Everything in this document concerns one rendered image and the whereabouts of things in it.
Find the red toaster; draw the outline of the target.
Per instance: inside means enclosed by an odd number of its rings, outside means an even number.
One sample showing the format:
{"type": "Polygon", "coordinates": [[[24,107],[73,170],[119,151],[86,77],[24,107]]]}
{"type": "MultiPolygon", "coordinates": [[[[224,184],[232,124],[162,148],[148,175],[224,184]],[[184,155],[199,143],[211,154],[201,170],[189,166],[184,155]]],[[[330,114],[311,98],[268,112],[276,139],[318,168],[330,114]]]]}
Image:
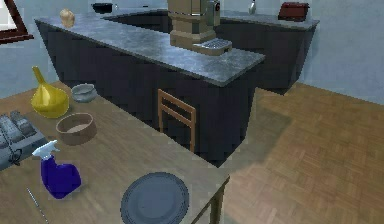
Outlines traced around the red toaster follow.
{"type": "Polygon", "coordinates": [[[310,6],[308,3],[284,2],[278,14],[279,20],[303,22],[310,6]]]}

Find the blue spray bottle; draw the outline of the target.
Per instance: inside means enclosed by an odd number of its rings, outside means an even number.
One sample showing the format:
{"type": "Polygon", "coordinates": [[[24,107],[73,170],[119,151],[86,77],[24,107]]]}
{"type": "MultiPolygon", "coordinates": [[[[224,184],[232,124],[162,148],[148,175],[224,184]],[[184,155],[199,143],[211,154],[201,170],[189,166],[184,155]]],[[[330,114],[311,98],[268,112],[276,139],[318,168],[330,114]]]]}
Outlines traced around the blue spray bottle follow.
{"type": "Polygon", "coordinates": [[[32,152],[40,158],[42,183],[55,199],[63,199],[81,186],[82,180],[77,167],[73,164],[57,164],[53,151],[58,151],[56,140],[38,147],[32,152]]]}

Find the yellow funnel-shaped vase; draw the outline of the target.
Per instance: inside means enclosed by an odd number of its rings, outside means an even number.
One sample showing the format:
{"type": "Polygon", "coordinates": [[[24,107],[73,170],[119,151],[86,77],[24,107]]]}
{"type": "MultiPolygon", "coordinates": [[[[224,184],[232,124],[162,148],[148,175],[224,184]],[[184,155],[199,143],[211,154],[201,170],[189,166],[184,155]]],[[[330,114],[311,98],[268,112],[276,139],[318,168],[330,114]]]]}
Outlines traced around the yellow funnel-shaped vase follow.
{"type": "Polygon", "coordinates": [[[59,118],[69,109],[69,96],[65,91],[47,83],[37,66],[32,71],[38,82],[38,87],[31,99],[35,112],[45,118],[59,118]]]}

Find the black pan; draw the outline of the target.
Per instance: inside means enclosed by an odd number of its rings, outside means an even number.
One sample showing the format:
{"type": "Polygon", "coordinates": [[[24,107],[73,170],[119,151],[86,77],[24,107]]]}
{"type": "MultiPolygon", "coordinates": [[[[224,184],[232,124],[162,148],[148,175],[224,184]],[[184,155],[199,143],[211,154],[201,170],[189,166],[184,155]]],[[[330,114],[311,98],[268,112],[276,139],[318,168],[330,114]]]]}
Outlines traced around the black pan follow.
{"type": "Polygon", "coordinates": [[[93,10],[99,14],[111,13],[113,11],[112,7],[113,7],[112,3],[93,3],[92,4],[93,10]]]}

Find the wooden chair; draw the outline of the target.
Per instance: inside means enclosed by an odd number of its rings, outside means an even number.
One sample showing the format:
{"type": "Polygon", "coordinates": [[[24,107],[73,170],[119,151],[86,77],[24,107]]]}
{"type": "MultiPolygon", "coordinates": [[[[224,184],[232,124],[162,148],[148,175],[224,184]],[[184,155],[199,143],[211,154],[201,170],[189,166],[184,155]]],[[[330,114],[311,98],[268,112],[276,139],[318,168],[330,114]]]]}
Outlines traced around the wooden chair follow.
{"type": "Polygon", "coordinates": [[[195,144],[196,144],[196,109],[192,107],[191,105],[183,102],[182,100],[172,96],[171,94],[158,89],[157,90],[158,96],[157,96],[157,102],[158,102],[158,123],[159,123],[159,131],[163,132],[163,113],[167,113],[168,115],[172,116],[173,118],[177,119],[179,122],[183,123],[184,125],[188,126],[190,128],[190,151],[195,151],[195,144]],[[190,114],[190,118],[186,118],[185,116],[181,115],[180,113],[176,112],[175,110],[171,109],[170,107],[163,104],[163,100],[166,100],[170,102],[172,105],[177,106],[178,108],[184,110],[185,112],[188,112],[190,114]]]}

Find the small grey bowl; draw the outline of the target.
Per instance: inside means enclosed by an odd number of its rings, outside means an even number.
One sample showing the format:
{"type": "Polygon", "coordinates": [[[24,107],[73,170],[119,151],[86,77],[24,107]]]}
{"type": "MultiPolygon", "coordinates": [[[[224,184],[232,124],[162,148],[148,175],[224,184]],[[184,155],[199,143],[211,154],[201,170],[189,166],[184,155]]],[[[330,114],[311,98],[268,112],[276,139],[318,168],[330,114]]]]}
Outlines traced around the small grey bowl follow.
{"type": "Polygon", "coordinates": [[[79,103],[89,103],[97,96],[96,88],[93,84],[79,84],[71,89],[72,98],[79,103]]]}

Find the thin grey rod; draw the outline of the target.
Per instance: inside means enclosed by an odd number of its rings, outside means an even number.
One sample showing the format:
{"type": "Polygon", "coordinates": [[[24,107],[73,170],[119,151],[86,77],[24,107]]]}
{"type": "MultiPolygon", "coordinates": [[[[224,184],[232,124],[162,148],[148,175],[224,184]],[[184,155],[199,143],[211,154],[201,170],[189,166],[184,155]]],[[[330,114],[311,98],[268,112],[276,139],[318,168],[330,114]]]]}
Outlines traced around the thin grey rod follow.
{"type": "Polygon", "coordinates": [[[33,195],[32,191],[28,187],[27,187],[27,192],[30,195],[30,197],[31,197],[33,203],[35,204],[36,208],[39,210],[40,214],[42,215],[43,219],[45,220],[45,223],[49,224],[49,221],[48,221],[46,215],[44,214],[43,210],[41,209],[40,205],[38,204],[38,202],[37,202],[35,196],[33,195]]]}

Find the dark kitchen counter grey top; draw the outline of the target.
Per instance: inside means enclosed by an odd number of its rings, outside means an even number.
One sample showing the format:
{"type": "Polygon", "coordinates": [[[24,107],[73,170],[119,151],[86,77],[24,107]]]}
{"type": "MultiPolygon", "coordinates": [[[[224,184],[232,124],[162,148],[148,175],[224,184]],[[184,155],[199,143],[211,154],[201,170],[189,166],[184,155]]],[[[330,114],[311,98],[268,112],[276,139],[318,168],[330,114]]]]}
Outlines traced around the dark kitchen counter grey top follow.
{"type": "Polygon", "coordinates": [[[286,93],[298,80],[317,23],[227,11],[216,32],[233,48],[208,56],[174,47],[163,8],[79,14],[35,21],[59,80],[92,83],[104,98],[153,128],[158,93],[197,110],[195,152],[215,166],[244,140],[257,88],[286,93]]]}

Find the beige rounded jar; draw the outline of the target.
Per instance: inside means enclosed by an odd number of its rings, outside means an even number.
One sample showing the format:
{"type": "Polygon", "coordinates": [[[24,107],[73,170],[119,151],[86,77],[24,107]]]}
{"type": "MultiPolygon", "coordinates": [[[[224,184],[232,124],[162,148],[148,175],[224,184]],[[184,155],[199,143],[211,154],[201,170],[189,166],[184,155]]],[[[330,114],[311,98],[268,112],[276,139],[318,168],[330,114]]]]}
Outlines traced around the beige rounded jar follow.
{"type": "Polygon", "coordinates": [[[71,28],[74,26],[75,15],[69,9],[64,8],[60,11],[60,19],[61,19],[62,25],[65,28],[71,28]]]}

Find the tan coffee machine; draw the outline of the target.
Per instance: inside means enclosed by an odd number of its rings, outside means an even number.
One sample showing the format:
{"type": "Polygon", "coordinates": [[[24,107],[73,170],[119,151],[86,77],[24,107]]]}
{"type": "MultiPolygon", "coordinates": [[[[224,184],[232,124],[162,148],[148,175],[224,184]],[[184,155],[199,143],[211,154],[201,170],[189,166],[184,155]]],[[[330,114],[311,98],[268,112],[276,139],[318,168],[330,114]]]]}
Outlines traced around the tan coffee machine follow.
{"type": "Polygon", "coordinates": [[[197,53],[220,56],[232,42],[216,37],[220,25],[220,0],[167,0],[172,21],[170,44],[197,53]]]}

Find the brown round bowl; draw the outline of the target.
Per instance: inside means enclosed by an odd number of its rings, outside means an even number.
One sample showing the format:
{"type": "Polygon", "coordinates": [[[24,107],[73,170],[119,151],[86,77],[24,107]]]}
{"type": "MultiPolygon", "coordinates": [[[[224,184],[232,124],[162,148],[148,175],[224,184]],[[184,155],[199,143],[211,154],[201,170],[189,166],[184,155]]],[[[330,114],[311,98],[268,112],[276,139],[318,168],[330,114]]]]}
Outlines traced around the brown round bowl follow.
{"type": "Polygon", "coordinates": [[[56,131],[64,144],[76,146],[90,141],[97,134],[97,127],[91,114],[73,113],[56,124],[56,131]]]}

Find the dark framed window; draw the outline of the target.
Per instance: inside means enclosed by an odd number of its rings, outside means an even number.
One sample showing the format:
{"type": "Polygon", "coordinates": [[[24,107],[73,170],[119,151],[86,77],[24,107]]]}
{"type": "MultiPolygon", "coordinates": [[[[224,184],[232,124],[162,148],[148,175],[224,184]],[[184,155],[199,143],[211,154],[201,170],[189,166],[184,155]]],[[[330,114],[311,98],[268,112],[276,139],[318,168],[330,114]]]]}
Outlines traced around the dark framed window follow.
{"type": "Polygon", "coordinates": [[[14,0],[0,0],[0,45],[30,39],[14,0]]]}

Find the dark grey round plate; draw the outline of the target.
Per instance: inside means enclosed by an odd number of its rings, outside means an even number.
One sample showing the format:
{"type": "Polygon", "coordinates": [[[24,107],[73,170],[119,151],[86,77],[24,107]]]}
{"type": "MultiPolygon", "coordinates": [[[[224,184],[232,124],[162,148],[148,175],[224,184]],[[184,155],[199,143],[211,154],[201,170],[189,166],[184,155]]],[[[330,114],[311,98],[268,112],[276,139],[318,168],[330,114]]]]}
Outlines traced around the dark grey round plate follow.
{"type": "Polygon", "coordinates": [[[124,224],[180,224],[188,208],[185,183],[174,174],[153,172],[128,187],[120,213],[124,224]]]}

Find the wooden dining table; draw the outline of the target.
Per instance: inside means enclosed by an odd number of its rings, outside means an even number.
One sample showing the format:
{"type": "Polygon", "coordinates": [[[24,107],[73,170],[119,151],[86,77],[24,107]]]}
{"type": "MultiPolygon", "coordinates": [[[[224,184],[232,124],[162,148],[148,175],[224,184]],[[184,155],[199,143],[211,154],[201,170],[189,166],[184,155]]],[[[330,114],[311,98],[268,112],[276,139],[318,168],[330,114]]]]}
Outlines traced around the wooden dining table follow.
{"type": "Polygon", "coordinates": [[[176,175],[188,188],[190,204],[181,224],[196,224],[206,211],[206,224],[219,224],[226,171],[102,97],[86,104],[72,101],[70,111],[91,114],[97,127],[95,137],[82,145],[57,144],[57,161],[75,164],[82,186],[54,199],[41,183],[40,161],[29,157],[0,171],[0,224],[46,224],[27,187],[49,224],[123,224],[120,206],[126,189],[137,178],[160,171],[176,175]]]}

